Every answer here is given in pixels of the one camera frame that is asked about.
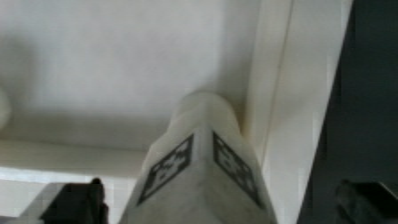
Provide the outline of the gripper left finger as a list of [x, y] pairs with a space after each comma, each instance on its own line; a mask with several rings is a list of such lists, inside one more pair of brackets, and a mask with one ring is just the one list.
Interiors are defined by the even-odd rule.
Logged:
[[40, 219], [45, 224], [109, 224], [109, 206], [102, 179], [68, 183]]

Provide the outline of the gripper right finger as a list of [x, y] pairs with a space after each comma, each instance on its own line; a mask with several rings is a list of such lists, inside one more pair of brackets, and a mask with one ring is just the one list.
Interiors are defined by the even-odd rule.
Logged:
[[398, 183], [342, 181], [337, 224], [398, 224]]

